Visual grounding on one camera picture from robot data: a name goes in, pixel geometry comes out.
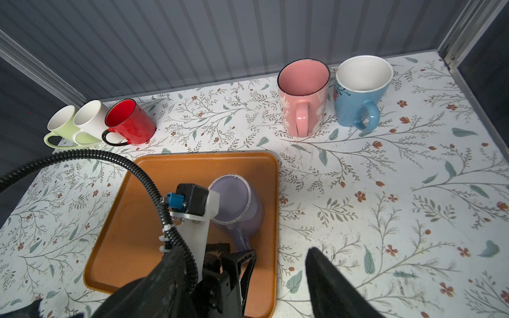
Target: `pink mug handle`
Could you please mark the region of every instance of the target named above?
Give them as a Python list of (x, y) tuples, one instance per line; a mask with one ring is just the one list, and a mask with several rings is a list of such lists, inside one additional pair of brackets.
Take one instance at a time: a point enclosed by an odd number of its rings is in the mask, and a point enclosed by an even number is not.
[(297, 123), (298, 137), (307, 137), (308, 111), (309, 111), (308, 101), (302, 100), (296, 103), (295, 122)]

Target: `mug rim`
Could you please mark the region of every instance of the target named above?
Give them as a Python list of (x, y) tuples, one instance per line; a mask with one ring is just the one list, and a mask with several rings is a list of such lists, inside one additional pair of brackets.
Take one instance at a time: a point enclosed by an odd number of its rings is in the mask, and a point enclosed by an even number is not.
[[(55, 118), (57, 115), (62, 115), (62, 113), (68, 111), (68, 109), (70, 108), (73, 108), (73, 112), (72, 114), (69, 116), (69, 118), (67, 118), (65, 120), (65, 122), (61, 125), (59, 125), (58, 127), (55, 127), (55, 128), (50, 128), (50, 124), (52, 124), (52, 121), (56, 121), (57, 119)], [(49, 130), (49, 131), (55, 131), (59, 128), (62, 128), (66, 123), (68, 123), (71, 119), (73, 120), (74, 119), (74, 115), (76, 114), (76, 106), (74, 105), (67, 105), (67, 106), (64, 106), (62, 108), (60, 108), (56, 113), (53, 114), (53, 116), (51, 116), (51, 118), (49, 119), (48, 121), (48, 124), (46, 125), (46, 128)]]
[[(132, 112), (129, 114), (129, 116), (127, 116), (127, 118), (126, 118), (126, 119), (124, 119), (124, 120), (123, 120), (123, 121), (121, 121), (120, 123), (116, 124), (115, 126), (110, 126), (110, 125), (108, 125), (108, 122), (107, 122), (106, 120), (108, 119), (108, 115), (109, 115), (109, 113), (110, 113), (110, 112), (111, 112), (111, 111), (112, 111), (115, 107), (117, 107), (120, 103), (123, 103), (123, 102), (128, 101), (128, 100), (132, 100), (132, 102), (134, 103), (134, 107), (132, 108)], [(110, 109), (108, 110), (108, 112), (106, 113), (106, 116), (104, 117), (104, 124), (105, 124), (106, 126), (110, 127), (110, 128), (113, 128), (113, 127), (116, 127), (116, 126), (120, 126), (121, 124), (125, 123), (125, 122), (126, 122), (126, 121), (127, 121), (127, 120), (131, 117), (131, 115), (132, 115), (132, 113), (134, 113), (134, 110), (136, 109), (136, 106), (137, 106), (137, 105), (138, 105), (138, 104), (136, 104), (136, 101), (135, 101), (134, 99), (132, 99), (132, 98), (126, 98), (126, 99), (121, 100), (120, 102), (116, 103), (115, 105), (113, 105), (113, 107), (112, 107), (112, 108), (110, 108)]]
[[(90, 102), (86, 103), (86, 104), (85, 104), (85, 105), (83, 105), (80, 109), (78, 109), (78, 111), (76, 112), (76, 115), (74, 115), (74, 118), (73, 118), (73, 120), (72, 120), (72, 123), (73, 123), (76, 127), (83, 126), (83, 125), (85, 125), (85, 124), (89, 123), (92, 119), (94, 119), (94, 118), (95, 118), (95, 116), (97, 116), (97, 114), (98, 114), (98, 113), (99, 113), (99, 111), (101, 110), (101, 106), (102, 106), (102, 102), (101, 102), (100, 100), (98, 100), (98, 99), (95, 99), (95, 100), (92, 100), (92, 101), (90, 101)], [(78, 123), (76, 122), (76, 118), (78, 118), (78, 116), (79, 116), (79, 115), (81, 115), (81, 114), (80, 114), (80, 111), (84, 112), (84, 110), (83, 110), (83, 109), (85, 109), (86, 107), (89, 107), (89, 108), (90, 108), (90, 107), (97, 107), (97, 109), (96, 109), (95, 114), (94, 114), (92, 117), (90, 117), (90, 118), (89, 118), (86, 122), (78, 124)]]
[[(375, 58), (377, 60), (381, 60), (383, 62), (385, 62), (385, 64), (389, 65), (389, 69), (390, 69), (390, 78), (387, 82), (384, 83), (384, 85), (380, 86), (380, 87), (377, 87), (375, 89), (372, 89), (372, 90), (367, 90), (367, 91), (359, 91), (359, 90), (353, 90), (351, 88), (348, 88), (346, 87), (345, 85), (343, 85), (343, 83), (341, 83), (341, 81), (337, 78), (337, 72), (340, 70), (341, 66), (343, 64), (345, 64), (346, 62), (350, 61), (350, 60), (354, 60), (354, 59), (358, 59), (358, 58), (361, 58), (361, 57), (370, 57), (370, 58)], [(335, 78), (336, 78), (336, 81), (338, 82), (339, 85), (343, 86), (344, 88), (348, 89), (349, 91), (351, 92), (355, 92), (355, 93), (371, 93), (371, 92), (375, 92), (379, 89), (382, 89), (384, 88), (386, 85), (388, 85), (390, 83), (390, 81), (392, 80), (392, 77), (393, 77), (393, 74), (394, 74), (394, 70), (392, 69), (392, 65), (386, 60), (386, 59), (383, 59), (379, 56), (376, 56), (376, 55), (358, 55), (358, 56), (354, 56), (354, 57), (351, 57), (345, 61), (343, 61), (338, 67), (337, 67), (337, 70), (336, 70), (336, 74), (335, 74)]]
[(211, 189), (211, 187), (214, 185), (214, 183), (223, 178), (223, 177), (226, 177), (226, 176), (234, 176), (234, 177), (237, 177), (239, 178), (242, 182), (244, 182), (244, 184), (246, 185), (247, 187), (247, 205), (246, 205), (246, 208), (244, 209), (244, 211), (238, 216), (236, 217), (234, 220), (232, 221), (228, 221), (228, 222), (224, 222), (224, 221), (219, 221), (219, 220), (216, 220), (215, 217), (211, 218), (211, 220), (216, 223), (216, 224), (220, 224), (220, 225), (230, 225), (230, 224), (233, 224), (233, 223), (236, 223), (238, 222), (242, 217), (244, 217), (244, 215), (247, 213), (247, 210), (249, 209), (249, 205), (251, 204), (251, 198), (252, 198), (252, 192), (251, 192), (251, 186), (249, 184), (249, 182), (247, 182), (246, 179), (244, 179), (244, 177), (240, 176), (240, 175), (237, 175), (237, 174), (226, 174), (226, 175), (222, 175), (222, 176), (219, 176), (217, 177), (214, 181), (212, 181), (212, 183), (210, 184), (209, 186), (209, 190), (212, 190), (212, 191), (215, 191), (214, 189)]
[[(299, 62), (299, 61), (304, 61), (304, 60), (311, 60), (311, 61), (316, 61), (316, 62), (320, 62), (322, 63), (326, 68), (327, 68), (327, 72), (329, 73), (329, 76), (327, 78), (327, 81), (325, 82), (325, 84), (323, 84), (319, 89), (317, 89), (315, 92), (312, 92), (311, 94), (307, 94), (307, 95), (293, 95), (293, 94), (290, 94), (290, 93), (287, 93), (285, 92), (285, 90), (283, 90), (281, 88), (281, 85), (279, 85), (279, 78), (281, 77), (281, 73), (283, 73), (283, 71), (285, 70), (286, 67), (290, 66), (290, 64), (293, 64), (293, 63), (296, 63), (296, 62)], [(295, 60), (293, 62), (290, 62), (288, 64), (286, 64), (280, 71), (279, 71), (279, 74), (277, 75), (277, 87), (285, 94), (287, 95), (290, 95), (290, 96), (295, 96), (295, 97), (306, 97), (306, 96), (311, 96), (313, 94), (316, 94), (317, 92), (321, 91), (324, 87), (326, 87), (328, 84), (329, 84), (329, 81), (330, 81), (330, 69), (329, 67), (327, 66), (327, 64), (325, 64), (324, 62), (322, 62), (321, 60), (317, 60), (317, 59), (311, 59), (311, 58), (307, 58), (307, 59), (298, 59), (298, 60)]]

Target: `orange tray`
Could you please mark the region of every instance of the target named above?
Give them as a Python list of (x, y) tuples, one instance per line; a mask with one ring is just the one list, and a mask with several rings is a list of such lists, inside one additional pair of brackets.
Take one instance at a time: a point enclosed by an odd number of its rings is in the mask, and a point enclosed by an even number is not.
[[(257, 262), (249, 285), (245, 315), (271, 317), (276, 302), (277, 177), (276, 158), (267, 152), (143, 156), (134, 161), (165, 195), (179, 183), (208, 187), (225, 174), (243, 176), (260, 196), (265, 219), (250, 240)], [(88, 288), (114, 293), (147, 276), (161, 261), (161, 222), (143, 185), (127, 174), (83, 274)], [(212, 223), (208, 243), (233, 242)]]

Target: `purple mug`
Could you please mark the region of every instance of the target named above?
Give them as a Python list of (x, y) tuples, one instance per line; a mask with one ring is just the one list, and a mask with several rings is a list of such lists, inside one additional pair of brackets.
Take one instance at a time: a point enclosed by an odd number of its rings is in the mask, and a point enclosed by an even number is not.
[(232, 236), (237, 251), (250, 250), (249, 238), (263, 223), (260, 198), (246, 179), (234, 174), (217, 178), (209, 189), (219, 192), (219, 213), (212, 222)]

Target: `table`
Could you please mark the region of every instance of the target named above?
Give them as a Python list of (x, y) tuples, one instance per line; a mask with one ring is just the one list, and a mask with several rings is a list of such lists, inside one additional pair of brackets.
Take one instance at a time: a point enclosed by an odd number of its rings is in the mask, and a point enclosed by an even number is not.
[[(387, 317), (509, 316), (507, 162), (437, 53), (388, 60), (394, 78), (368, 134), (337, 124), (329, 91), (321, 130), (288, 136), (271, 76), (135, 98), (157, 124), (153, 138), (97, 148), (133, 160), (275, 153), (274, 317), (312, 316), (311, 246)], [(40, 171), (0, 230), (0, 312), (36, 298), (44, 317), (90, 316), (99, 306), (107, 295), (87, 289), (82, 274), (125, 173), (96, 160)]]

